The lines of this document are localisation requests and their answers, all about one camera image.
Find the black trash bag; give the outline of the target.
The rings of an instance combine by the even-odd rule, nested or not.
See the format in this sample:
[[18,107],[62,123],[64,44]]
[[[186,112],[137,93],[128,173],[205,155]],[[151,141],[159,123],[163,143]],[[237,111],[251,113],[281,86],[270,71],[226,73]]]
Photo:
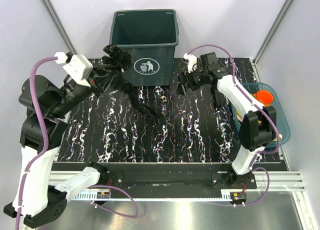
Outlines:
[[115,44],[105,46],[103,51],[105,52],[105,55],[101,57],[102,64],[109,64],[110,76],[115,76],[115,79],[109,88],[126,94],[132,107],[145,115],[148,119],[155,120],[159,118],[159,115],[152,107],[139,100],[139,95],[134,86],[123,76],[124,72],[132,67],[132,57],[129,52]]

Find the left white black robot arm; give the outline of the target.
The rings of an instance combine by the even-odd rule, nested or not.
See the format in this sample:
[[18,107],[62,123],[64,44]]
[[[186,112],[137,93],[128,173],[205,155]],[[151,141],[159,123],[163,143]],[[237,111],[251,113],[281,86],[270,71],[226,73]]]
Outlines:
[[62,87],[57,87],[38,75],[38,67],[34,66],[19,96],[19,102],[27,109],[20,133],[22,166],[15,199],[3,211],[17,224],[32,229],[57,220],[69,201],[85,189],[103,188],[108,183],[107,167],[90,162],[68,180],[49,184],[54,158],[68,126],[66,114],[89,95],[99,96],[107,80],[92,65],[67,64],[64,69],[68,77]]

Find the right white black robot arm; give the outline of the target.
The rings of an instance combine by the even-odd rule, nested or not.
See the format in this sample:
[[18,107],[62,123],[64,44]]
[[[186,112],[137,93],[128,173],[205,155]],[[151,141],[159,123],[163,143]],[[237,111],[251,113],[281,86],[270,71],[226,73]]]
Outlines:
[[214,107],[220,108],[227,99],[241,117],[240,149],[225,177],[230,187],[240,188],[249,179],[256,159],[277,137],[276,109],[255,99],[228,67],[219,66],[214,52],[200,57],[186,53],[183,61],[187,70],[178,75],[177,94],[184,96],[188,89],[196,91],[201,86],[210,85]]

